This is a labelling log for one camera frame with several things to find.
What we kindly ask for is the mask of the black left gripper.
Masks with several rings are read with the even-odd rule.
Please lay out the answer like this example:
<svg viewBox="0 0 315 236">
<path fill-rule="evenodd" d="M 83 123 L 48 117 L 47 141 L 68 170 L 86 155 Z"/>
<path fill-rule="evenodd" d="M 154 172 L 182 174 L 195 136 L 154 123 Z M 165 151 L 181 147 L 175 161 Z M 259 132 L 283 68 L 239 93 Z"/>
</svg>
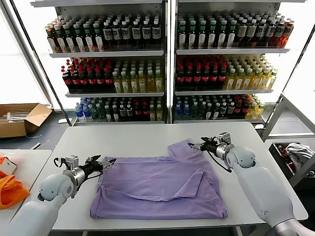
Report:
<svg viewBox="0 0 315 236">
<path fill-rule="evenodd" d="M 98 162 L 97 160 L 101 157 L 101 155 L 94 155 L 92 157 L 88 157 L 85 161 L 85 165 L 82 166 L 82 170 L 85 173 L 86 177 L 89 177 L 94 172 L 103 173 L 103 170 L 110 169 L 116 162 L 116 158 Z"/>
</svg>

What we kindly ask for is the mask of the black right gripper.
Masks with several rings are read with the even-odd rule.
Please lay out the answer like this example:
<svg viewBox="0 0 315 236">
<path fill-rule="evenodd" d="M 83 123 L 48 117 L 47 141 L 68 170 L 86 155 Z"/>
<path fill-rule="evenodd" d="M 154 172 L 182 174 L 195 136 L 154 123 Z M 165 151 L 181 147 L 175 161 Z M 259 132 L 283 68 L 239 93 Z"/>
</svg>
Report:
<svg viewBox="0 0 315 236">
<path fill-rule="evenodd" d="M 217 147 L 219 146 L 216 141 L 213 141 L 213 138 L 210 137 L 201 137 L 203 141 L 202 144 L 188 143 L 189 147 L 196 151 L 207 151 L 212 154 L 217 154 Z"/>
</svg>

